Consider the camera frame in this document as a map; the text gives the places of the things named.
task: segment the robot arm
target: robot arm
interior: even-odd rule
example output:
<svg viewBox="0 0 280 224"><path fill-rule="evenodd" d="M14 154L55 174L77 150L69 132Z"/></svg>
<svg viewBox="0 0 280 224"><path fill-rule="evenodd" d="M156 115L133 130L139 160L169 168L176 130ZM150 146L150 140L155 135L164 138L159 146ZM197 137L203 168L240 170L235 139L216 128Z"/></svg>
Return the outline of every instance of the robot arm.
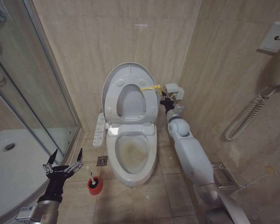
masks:
<svg viewBox="0 0 280 224"><path fill-rule="evenodd" d="M58 208L62 201L63 186L66 179L70 178L82 166L82 149L77 161L71 166L53 167L57 150L50 156L47 164L43 164L46 176L50 179L47 189L38 201L36 206L22 207L17 221L26 224L56 224Z"/></svg>
<svg viewBox="0 0 280 224"><path fill-rule="evenodd" d="M174 139L175 150L185 175L197 186L199 196L216 209L206 211L209 224L250 224L244 211L230 197L222 194L214 181L212 165L199 141L194 138L189 124L180 117L184 108L173 106L174 101L163 92L160 104L166 108L168 131Z"/></svg>

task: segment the coiled cord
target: coiled cord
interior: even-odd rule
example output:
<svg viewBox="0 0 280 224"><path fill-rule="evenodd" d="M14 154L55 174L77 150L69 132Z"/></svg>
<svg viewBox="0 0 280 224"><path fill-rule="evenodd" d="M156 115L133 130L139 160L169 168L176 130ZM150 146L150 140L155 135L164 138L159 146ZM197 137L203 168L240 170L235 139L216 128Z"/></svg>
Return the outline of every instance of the coiled cord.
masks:
<svg viewBox="0 0 280 224"><path fill-rule="evenodd" d="M225 139L227 141L233 141L247 128L251 121L256 117L259 111L267 104L271 95L276 91L273 89L269 94L261 96L260 94L255 97L250 104L238 115L238 117L232 122L232 124L225 131ZM237 130L230 136L234 127L245 117L244 122L237 128Z"/></svg>

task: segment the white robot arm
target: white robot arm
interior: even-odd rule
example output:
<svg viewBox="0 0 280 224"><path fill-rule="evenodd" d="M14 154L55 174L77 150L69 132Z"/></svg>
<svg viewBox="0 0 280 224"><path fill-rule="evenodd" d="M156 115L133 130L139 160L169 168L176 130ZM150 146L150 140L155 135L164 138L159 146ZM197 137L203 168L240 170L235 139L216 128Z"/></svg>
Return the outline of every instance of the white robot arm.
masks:
<svg viewBox="0 0 280 224"><path fill-rule="evenodd" d="M173 106L165 93L161 104L166 108L168 131L175 141L175 150L185 175L197 186L202 200L215 209L206 211L208 224L250 224L242 208L230 197L221 193L214 181L212 165L199 141L190 131L189 124L179 114L182 105Z"/></svg>

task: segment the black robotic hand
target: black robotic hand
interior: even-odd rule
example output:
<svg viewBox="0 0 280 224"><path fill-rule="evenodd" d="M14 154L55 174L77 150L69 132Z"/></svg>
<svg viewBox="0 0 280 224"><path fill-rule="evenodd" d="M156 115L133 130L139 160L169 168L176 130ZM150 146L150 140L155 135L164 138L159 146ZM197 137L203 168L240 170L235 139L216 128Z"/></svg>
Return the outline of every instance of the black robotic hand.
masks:
<svg viewBox="0 0 280 224"><path fill-rule="evenodd" d="M66 165L66 166L52 167L56 155L57 155L57 149L50 156L47 164L43 164L43 168L46 172L46 176L50 179L50 181L47 186L45 194L41 196L37 202L50 200L50 201L57 201L61 203L62 201L61 195L63 193L63 186L65 180L73 176L74 173L77 172L83 166L82 148L78 155L77 161L71 166Z"/></svg>
<svg viewBox="0 0 280 224"><path fill-rule="evenodd" d="M168 111L174 109L174 100L172 98L170 98L169 96L167 96L167 94L163 91L162 91L162 97L161 97L160 104L165 107L166 114Z"/></svg>

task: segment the yellow tape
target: yellow tape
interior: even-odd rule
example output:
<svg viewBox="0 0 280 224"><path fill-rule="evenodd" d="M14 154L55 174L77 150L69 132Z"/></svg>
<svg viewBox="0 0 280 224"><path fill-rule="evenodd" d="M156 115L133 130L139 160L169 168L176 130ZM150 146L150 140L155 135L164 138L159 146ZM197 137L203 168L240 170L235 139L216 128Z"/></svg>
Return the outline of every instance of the yellow tape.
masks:
<svg viewBox="0 0 280 224"><path fill-rule="evenodd" d="M149 86L149 87L144 87L144 88L140 88L141 91L145 91L145 90L155 90L157 89L158 93L160 95L162 95L162 88L161 88L161 85L152 85L152 86Z"/></svg>

